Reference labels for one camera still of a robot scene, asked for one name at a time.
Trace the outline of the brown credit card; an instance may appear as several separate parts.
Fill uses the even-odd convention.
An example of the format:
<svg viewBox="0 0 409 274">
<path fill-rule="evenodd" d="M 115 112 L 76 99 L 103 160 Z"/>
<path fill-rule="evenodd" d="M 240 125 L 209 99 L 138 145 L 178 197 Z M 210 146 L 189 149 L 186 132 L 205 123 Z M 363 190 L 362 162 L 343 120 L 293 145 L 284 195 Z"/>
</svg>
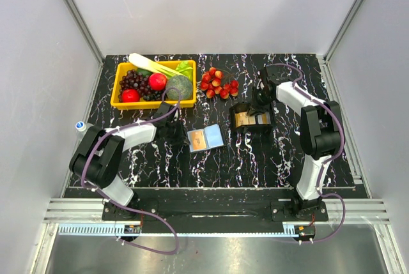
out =
<svg viewBox="0 0 409 274">
<path fill-rule="evenodd" d="M 207 148 L 205 131 L 194 130 L 190 133 L 191 146 L 193 151 L 202 151 Z"/>
</svg>

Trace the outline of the black card box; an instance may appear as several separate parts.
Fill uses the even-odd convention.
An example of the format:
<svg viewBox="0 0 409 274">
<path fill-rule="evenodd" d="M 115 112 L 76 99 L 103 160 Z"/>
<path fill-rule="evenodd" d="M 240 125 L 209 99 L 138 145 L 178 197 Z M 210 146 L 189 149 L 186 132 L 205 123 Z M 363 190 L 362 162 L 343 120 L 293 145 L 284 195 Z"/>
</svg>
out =
<svg viewBox="0 0 409 274">
<path fill-rule="evenodd" d="M 231 131 L 236 133 L 270 134 L 276 127 L 271 109 L 261 114 L 250 115 L 250 103 L 241 102 L 229 108 Z"/>
</svg>

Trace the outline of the black card holder wallet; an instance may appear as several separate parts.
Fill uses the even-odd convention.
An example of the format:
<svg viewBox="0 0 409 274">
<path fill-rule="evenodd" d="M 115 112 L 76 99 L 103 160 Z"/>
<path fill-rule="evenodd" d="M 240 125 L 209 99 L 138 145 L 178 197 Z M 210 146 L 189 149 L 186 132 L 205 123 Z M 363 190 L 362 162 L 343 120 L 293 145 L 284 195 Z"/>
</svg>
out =
<svg viewBox="0 0 409 274">
<path fill-rule="evenodd" d="M 207 126 L 203 129 L 200 130 L 204 130 L 204 135 L 206 138 L 206 143 L 207 143 L 207 148 L 205 150 L 202 151 L 206 151 L 209 149 L 213 149 L 213 148 L 219 148 L 224 146 L 224 140 L 221 134 L 221 130 L 220 130 L 220 126 L 217 124 L 211 125 L 211 126 Z M 190 133 L 194 131 L 191 130 L 189 132 L 187 132 L 187 137 L 190 141 L 190 146 L 189 146 L 189 150 L 191 153 L 195 153 L 198 151 L 193 151 L 192 150 L 192 146 L 191 146 L 191 138 L 190 138 Z"/>
</svg>

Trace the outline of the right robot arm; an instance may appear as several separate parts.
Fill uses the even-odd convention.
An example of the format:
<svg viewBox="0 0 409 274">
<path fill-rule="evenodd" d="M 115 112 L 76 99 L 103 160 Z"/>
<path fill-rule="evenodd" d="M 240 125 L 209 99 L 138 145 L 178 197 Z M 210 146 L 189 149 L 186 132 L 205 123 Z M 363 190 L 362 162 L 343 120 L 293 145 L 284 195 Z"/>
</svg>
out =
<svg viewBox="0 0 409 274">
<path fill-rule="evenodd" d="M 320 209 L 329 165 L 343 152 L 340 106 L 316 98 L 288 79 L 261 79 L 253 89 L 249 114 L 260 114 L 272 102 L 281 102 L 300 116 L 304 165 L 289 210 L 296 219 L 305 220 Z"/>
</svg>

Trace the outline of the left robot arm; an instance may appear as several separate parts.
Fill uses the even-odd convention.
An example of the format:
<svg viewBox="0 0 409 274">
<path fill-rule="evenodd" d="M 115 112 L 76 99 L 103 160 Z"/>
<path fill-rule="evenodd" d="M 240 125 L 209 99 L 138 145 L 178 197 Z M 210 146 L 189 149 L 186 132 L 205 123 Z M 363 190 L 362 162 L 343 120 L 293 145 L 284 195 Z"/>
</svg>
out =
<svg viewBox="0 0 409 274">
<path fill-rule="evenodd" d="M 69 163 L 70 172 L 81 178 L 85 188 L 97 189 L 115 202 L 116 212 L 125 220 L 136 217 L 139 205 L 133 190 L 119 177 L 122 154 L 158 139 L 168 144 L 189 144 L 180 108 L 166 102 L 160 103 L 150 119 L 106 129 L 78 122 L 76 129 L 81 138 Z"/>
</svg>

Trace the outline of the yellow plastic basket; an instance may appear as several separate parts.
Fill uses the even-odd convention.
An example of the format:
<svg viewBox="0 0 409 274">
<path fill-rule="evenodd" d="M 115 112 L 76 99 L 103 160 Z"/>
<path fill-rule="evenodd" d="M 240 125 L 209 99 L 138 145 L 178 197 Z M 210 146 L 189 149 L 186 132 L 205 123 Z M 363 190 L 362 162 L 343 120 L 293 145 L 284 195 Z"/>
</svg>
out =
<svg viewBox="0 0 409 274">
<path fill-rule="evenodd" d="M 193 92 L 191 99 L 182 100 L 180 102 L 181 108 L 193 108 L 196 104 L 196 62 L 194 60 L 187 60 L 188 64 L 192 67 L 192 83 L 193 83 Z M 132 63 L 120 63 L 116 68 L 116 76 L 114 80 L 114 85 L 112 88 L 111 94 L 111 106 L 117 108 L 118 110 L 143 110 L 143 109 L 157 109 L 161 101 L 150 101 L 145 102 L 142 98 L 139 102 L 120 102 L 119 93 L 120 93 L 120 80 L 129 70 L 136 70 L 137 67 Z"/>
</svg>

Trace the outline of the green cantaloupe melon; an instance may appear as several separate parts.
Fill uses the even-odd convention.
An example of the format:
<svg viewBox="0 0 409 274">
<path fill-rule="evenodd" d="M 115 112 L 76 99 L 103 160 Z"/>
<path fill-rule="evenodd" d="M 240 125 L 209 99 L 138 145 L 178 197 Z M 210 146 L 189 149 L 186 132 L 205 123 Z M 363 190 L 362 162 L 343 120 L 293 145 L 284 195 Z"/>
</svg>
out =
<svg viewBox="0 0 409 274">
<path fill-rule="evenodd" d="M 171 77 L 166 84 L 166 96 L 169 100 L 190 100 L 193 94 L 193 85 L 183 75 Z"/>
</svg>

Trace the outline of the red cherry bunch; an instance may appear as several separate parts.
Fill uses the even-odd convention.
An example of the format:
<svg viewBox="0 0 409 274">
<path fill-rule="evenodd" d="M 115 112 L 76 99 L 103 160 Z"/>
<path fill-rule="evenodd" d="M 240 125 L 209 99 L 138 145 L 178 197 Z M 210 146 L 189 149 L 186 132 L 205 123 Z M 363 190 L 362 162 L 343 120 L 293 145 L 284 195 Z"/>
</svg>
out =
<svg viewBox="0 0 409 274">
<path fill-rule="evenodd" d="M 239 82 L 232 73 L 210 67 L 207 72 L 202 74 L 199 89 L 208 99 L 219 96 L 222 100 L 227 100 L 229 97 L 236 98 L 238 96 Z"/>
</svg>

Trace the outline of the red apple upper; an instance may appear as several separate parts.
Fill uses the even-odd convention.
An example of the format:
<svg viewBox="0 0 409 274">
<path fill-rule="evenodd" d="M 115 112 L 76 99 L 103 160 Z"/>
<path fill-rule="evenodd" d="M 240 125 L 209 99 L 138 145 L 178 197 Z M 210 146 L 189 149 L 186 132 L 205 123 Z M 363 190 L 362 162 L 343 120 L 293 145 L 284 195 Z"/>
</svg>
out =
<svg viewBox="0 0 409 274">
<path fill-rule="evenodd" d="M 166 88 L 167 77 L 162 73 L 153 73 L 148 79 L 150 88 L 154 91 L 162 91 Z"/>
</svg>

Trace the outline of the red apple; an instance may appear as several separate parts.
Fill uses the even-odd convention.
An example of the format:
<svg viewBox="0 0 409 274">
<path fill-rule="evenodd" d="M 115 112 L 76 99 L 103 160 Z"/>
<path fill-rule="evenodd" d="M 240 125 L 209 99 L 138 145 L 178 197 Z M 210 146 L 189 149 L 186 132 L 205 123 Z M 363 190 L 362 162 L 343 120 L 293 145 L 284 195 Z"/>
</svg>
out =
<svg viewBox="0 0 409 274">
<path fill-rule="evenodd" d="M 167 77 L 162 73 L 153 73 L 148 79 L 150 88 L 154 91 L 162 91 L 166 88 Z"/>
<path fill-rule="evenodd" d="M 125 103 L 138 102 L 140 100 L 140 94 L 135 89 L 126 89 L 121 94 L 121 101 Z"/>
</svg>

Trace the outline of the red apple lower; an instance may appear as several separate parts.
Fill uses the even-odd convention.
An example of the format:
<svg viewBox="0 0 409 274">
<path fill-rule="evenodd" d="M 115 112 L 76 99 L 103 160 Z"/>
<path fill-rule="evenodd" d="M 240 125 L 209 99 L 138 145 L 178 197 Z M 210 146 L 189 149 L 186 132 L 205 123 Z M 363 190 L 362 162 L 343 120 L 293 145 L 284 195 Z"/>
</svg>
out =
<svg viewBox="0 0 409 274">
<path fill-rule="evenodd" d="M 138 102 L 140 100 L 140 94 L 135 89 L 126 89 L 121 94 L 121 101 L 125 103 Z"/>
</svg>

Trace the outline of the green lettuce leaf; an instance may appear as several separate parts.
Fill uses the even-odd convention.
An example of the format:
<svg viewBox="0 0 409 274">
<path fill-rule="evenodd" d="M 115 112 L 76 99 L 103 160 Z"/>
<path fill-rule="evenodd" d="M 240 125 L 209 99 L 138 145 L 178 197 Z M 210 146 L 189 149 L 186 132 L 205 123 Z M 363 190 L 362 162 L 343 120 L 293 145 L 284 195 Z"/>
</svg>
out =
<svg viewBox="0 0 409 274">
<path fill-rule="evenodd" d="M 193 67 L 189 64 L 188 61 L 181 61 L 175 68 L 175 71 L 178 72 L 177 76 L 183 75 L 193 82 Z"/>
</svg>

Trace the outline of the green avocado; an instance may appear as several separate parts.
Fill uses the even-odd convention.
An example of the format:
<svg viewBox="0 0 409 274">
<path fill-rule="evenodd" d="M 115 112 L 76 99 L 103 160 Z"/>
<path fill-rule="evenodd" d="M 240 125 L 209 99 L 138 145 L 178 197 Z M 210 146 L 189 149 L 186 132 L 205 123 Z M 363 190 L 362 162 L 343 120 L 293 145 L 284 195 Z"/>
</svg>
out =
<svg viewBox="0 0 409 274">
<path fill-rule="evenodd" d="M 143 77 L 149 77 L 149 76 L 152 74 L 152 72 L 150 72 L 150 71 L 148 71 L 148 70 L 143 70 L 143 69 L 141 69 L 141 68 L 138 68 L 138 69 L 136 70 L 136 73 L 137 73 L 138 75 L 140 75 L 140 76 L 143 76 Z"/>
</svg>

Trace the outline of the purple grape bunch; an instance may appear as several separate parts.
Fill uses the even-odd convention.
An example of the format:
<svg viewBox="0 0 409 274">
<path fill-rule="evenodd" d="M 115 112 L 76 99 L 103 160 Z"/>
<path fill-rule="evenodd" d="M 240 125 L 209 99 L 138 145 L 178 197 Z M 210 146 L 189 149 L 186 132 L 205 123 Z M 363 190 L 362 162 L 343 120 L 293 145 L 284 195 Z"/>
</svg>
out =
<svg viewBox="0 0 409 274">
<path fill-rule="evenodd" d="M 122 76 L 122 79 L 120 80 L 120 93 L 119 93 L 120 102 L 122 102 L 121 94 L 126 89 L 137 90 L 140 94 L 140 100 L 142 98 L 145 102 L 160 100 L 162 98 L 162 94 L 164 90 L 162 91 L 152 90 L 152 88 L 150 88 L 148 79 L 149 77 L 143 77 L 143 76 L 138 75 L 136 73 L 136 70 L 129 70 L 127 74 Z"/>
</svg>

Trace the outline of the white green leek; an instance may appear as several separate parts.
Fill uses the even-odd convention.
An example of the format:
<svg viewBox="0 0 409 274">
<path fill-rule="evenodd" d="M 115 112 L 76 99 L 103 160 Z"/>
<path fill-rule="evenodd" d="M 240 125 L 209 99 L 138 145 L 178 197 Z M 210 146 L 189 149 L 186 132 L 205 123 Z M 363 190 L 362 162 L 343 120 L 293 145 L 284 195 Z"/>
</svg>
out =
<svg viewBox="0 0 409 274">
<path fill-rule="evenodd" d="M 161 73 L 167 77 L 174 77 L 175 75 L 180 75 L 179 72 L 168 68 L 162 64 L 156 63 L 147 57 L 144 57 L 137 53 L 129 54 L 128 62 L 132 63 L 134 66 L 138 68 L 142 68 L 143 70 L 147 70 L 151 73 Z"/>
</svg>

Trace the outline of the plastic water bottle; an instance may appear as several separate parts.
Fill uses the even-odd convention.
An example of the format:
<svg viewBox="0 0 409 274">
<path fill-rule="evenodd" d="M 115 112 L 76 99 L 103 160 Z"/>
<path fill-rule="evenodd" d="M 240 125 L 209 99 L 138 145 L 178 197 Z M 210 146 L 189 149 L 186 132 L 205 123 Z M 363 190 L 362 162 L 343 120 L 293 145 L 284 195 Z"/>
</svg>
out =
<svg viewBox="0 0 409 274">
<path fill-rule="evenodd" d="M 75 129 L 76 129 L 78 132 L 84 132 L 84 131 L 86 131 L 86 130 L 88 129 L 88 125 L 87 125 L 87 123 L 85 123 L 85 122 L 83 122 L 83 121 L 79 121 L 79 122 L 77 122 L 77 123 L 75 124 Z"/>
</svg>

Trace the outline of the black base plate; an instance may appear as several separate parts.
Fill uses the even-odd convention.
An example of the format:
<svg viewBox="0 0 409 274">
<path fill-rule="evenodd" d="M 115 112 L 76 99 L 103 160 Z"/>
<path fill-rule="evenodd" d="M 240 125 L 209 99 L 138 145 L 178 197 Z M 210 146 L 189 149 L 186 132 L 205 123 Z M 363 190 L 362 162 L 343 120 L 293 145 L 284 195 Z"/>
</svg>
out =
<svg viewBox="0 0 409 274">
<path fill-rule="evenodd" d="M 328 222 L 323 201 L 295 211 L 295 193 L 286 188 L 138 188 L 131 207 L 169 222 L 179 234 L 279 232 L 283 223 Z"/>
</svg>

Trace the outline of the aluminium frame rail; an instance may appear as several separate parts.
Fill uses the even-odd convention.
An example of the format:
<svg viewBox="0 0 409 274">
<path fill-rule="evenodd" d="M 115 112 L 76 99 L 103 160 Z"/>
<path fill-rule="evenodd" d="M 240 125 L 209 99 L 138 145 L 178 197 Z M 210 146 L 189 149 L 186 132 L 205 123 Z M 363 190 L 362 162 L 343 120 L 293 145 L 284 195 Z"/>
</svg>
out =
<svg viewBox="0 0 409 274">
<path fill-rule="evenodd" d="M 143 204 L 145 211 L 150 211 L 163 218 L 258 218 L 274 222 L 307 222 L 315 219 L 318 223 L 338 223 L 345 215 L 344 223 L 355 224 L 389 224 L 383 201 L 379 199 L 324 199 L 320 209 L 313 215 L 295 218 L 285 214 L 284 207 L 288 199 L 266 201 L 265 203 L 239 202 L 228 205 L 221 200 L 199 204 L 184 200 L 150 199 Z M 99 222 L 131 221 L 132 213 L 118 208 L 102 199 L 53 199 L 46 211 L 45 220 L 50 222 Z"/>
</svg>

